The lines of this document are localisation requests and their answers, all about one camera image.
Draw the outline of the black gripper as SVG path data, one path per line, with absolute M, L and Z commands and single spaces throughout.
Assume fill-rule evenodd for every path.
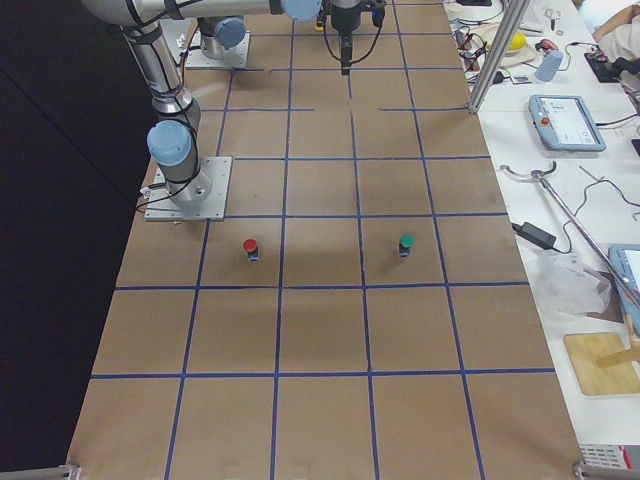
M 360 25 L 361 2 L 359 0 L 330 0 L 330 19 L 333 29 L 340 36 L 341 74 L 348 75 L 352 65 L 352 32 Z

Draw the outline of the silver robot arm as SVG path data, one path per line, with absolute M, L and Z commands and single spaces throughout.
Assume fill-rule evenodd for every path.
M 210 59 L 221 60 L 224 52 L 237 47 L 247 32 L 244 19 L 239 16 L 200 17 L 197 21 L 201 51 Z
M 168 220 L 204 219 L 205 204 L 219 197 L 206 170 L 212 163 L 198 152 L 201 110 L 176 70 L 161 19 L 197 19 L 201 49 L 207 57 L 244 40 L 246 15 L 286 14 L 297 22 L 317 20 L 323 29 L 332 27 L 338 33 L 339 51 L 333 57 L 347 76 L 357 62 L 353 33 L 361 14 L 372 13 L 376 27 L 385 16 L 385 4 L 378 1 L 87 1 L 84 6 L 124 36 L 152 94 L 160 121 L 149 131 L 147 145 L 164 176 L 166 193 L 136 209 L 147 217 Z

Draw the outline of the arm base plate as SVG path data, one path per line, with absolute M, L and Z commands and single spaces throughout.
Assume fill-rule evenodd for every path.
M 148 221 L 222 221 L 225 217 L 228 188 L 232 169 L 231 157 L 201 157 L 200 171 L 194 180 L 177 195 L 170 198 L 180 186 L 166 187 L 163 173 L 155 170 L 154 183 L 144 218 Z
M 186 59 L 187 69 L 208 70 L 243 70 L 247 67 L 250 45 L 250 33 L 236 46 L 225 48 L 215 39 L 201 40 L 197 32 L 189 46 Z

